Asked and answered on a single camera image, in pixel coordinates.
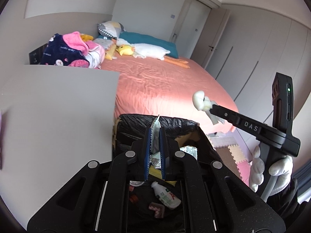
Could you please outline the white gloved right hand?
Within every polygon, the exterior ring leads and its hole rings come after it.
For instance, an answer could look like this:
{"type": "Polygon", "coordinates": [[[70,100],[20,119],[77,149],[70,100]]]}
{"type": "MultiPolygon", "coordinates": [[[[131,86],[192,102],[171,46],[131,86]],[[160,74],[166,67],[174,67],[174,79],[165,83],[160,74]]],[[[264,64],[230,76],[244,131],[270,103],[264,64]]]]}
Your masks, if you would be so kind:
{"type": "MultiPolygon", "coordinates": [[[[257,145],[252,153],[252,165],[249,176],[249,188],[253,192],[257,192],[258,187],[264,182],[265,163],[260,158],[260,155],[261,150],[259,145],[257,145]]],[[[269,167],[268,173],[270,176],[277,177],[277,182],[275,183],[270,196],[283,191],[290,183],[293,166],[293,158],[287,155],[285,158],[275,162],[269,167]]]]}

